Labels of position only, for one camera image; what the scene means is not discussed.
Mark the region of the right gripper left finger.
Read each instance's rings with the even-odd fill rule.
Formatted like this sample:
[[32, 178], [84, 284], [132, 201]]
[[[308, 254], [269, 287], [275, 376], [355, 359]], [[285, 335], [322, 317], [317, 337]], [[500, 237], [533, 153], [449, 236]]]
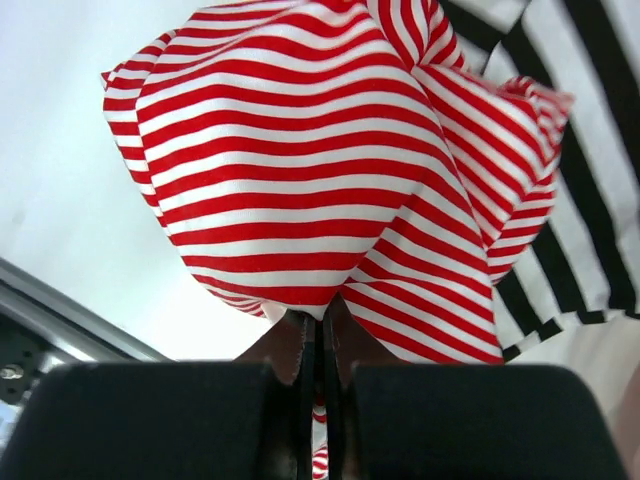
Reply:
[[234, 361], [78, 363], [36, 386], [5, 479], [308, 479], [315, 321]]

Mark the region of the red striped tank top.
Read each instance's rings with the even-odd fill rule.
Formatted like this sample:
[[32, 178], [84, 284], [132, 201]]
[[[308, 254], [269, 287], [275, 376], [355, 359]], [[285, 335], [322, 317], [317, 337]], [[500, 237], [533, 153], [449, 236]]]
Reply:
[[475, 74], [436, 1], [211, 6], [101, 80], [134, 183], [225, 304], [341, 297], [403, 360], [502, 362], [492, 291], [550, 215], [569, 94]]

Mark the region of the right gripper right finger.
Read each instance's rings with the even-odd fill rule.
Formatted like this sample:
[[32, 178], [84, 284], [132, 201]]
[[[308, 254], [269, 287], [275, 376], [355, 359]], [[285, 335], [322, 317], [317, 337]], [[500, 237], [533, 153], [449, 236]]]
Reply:
[[333, 479], [623, 479], [594, 396], [552, 365], [392, 355], [335, 297], [322, 321]]

